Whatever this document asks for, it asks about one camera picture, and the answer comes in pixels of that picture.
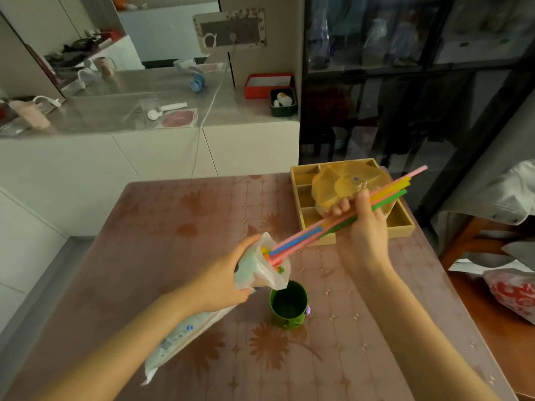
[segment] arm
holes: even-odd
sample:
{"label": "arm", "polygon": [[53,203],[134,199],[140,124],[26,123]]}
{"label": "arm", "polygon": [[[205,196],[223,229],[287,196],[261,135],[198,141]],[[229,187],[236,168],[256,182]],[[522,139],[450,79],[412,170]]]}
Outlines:
{"label": "arm", "polygon": [[[331,212],[339,215],[350,206],[344,199]],[[371,211],[367,190],[355,197],[355,207],[357,222],[337,233],[340,259],[415,400],[498,401],[392,268],[386,221],[380,209]]]}
{"label": "arm", "polygon": [[234,268],[259,235],[208,265],[192,281],[158,298],[115,336],[53,383],[40,400],[112,400],[160,341],[187,317],[243,303],[249,289],[234,287]]}

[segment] gray countertop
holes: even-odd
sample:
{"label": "gray countertop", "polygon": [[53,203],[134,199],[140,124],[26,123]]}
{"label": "gray countertop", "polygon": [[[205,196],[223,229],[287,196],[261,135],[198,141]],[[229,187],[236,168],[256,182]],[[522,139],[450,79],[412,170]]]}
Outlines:
{"label": "gray countertop", "polygon": [[89,84],[85,90],[66,100],[61,108],[49,113],[51,127],[28,129],[15,138],[150,130],[157,121],[149,120],[144,114],[140,105],[144,99],[157,100],[159,105],[187,102],[188,108],[197,108],[195,127],[198,128],[222,79],[205,127],[297,120],[296,115],[273,117],[266,99],[246,100],[242,88],[233,87],[230,71],[226,74],[223,71],[207,73],[205,87],[200,93],[191,90],[192,78],[191,74],[179,73],[176,68],[116,72],[111,79]]}

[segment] wooden box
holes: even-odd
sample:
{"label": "wooden box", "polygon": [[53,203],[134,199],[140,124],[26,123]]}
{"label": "wooden box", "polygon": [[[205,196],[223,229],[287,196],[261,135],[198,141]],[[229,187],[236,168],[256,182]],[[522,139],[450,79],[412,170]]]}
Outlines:
{"label": "wooden box", "polygon": [[[358,159],[368,166],[379,167],[375,159]],[[299,223],[301,229],[309,227],[311,224],[318,222],[322,217],[314,207],[315,202],[312,197],[312,178],[320,172],[322,166],[329,163],[319,163],[316,165],[292,166],[290,168],[291,184],[294,191],[295,206],[298,210]],[[412,218],[407,213],[405,206],[399,200],[396,200],[391,213],[386,219],[388,225],[389,238],[403,238],[410,236],[414,231],[415,225]],[[310,246],[332,245],[336,243],[336,235],[328,234]]]}

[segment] red box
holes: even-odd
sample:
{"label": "red box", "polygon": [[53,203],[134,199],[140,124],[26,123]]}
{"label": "red box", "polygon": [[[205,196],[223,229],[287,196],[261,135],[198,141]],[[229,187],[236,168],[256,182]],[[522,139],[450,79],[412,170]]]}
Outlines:
{"label": "red box", "polygon": [[[272,77],[280,77],[282,79],[270,79]],[[269,92],[275,89],[287,89],[290,87],[292,73],[258,73],[251,74],[247,78],[244,87],[244,96],[247,99],[251,98],[270,98]]]}

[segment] green straw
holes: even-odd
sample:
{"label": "green straw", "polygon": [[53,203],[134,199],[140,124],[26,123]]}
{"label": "green straw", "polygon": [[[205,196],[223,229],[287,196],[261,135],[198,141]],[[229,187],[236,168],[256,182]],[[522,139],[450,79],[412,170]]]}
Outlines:
{"label": "green straw", "polygon": [[[389,202],[392,202],[394,200],[397,200],[399,197],[401,197],[403,194],[405,194],[407,192],[406,189],[403,189],[403,190],[400,190],[398,191],[396,194],[393,194],[391,195],[390,197],[387,197],[385,198],[383,201],[380,201],[378,202],[377,204],[375,205],[372,205],[371,206],[371,210],[372,211],[375,211],[376,209],[378,208],[381,208],[383,205],[386,205],[388,204]],[[351,225],[353,222],[355,222],[357,220],[357,216],[354,215],[352,216],[351,218],[348,218],[347,220],[345,220],[344,222],[340,222],[338,225],[335,225],[334,227],[332,227],[331,229],[329,229],[327,232],[325,232],[324,234],[320,235],[319,238],[327,235],[327,234],[331,234],[333,232],[336,232],[338,229],[342,229],[348,225]]]}

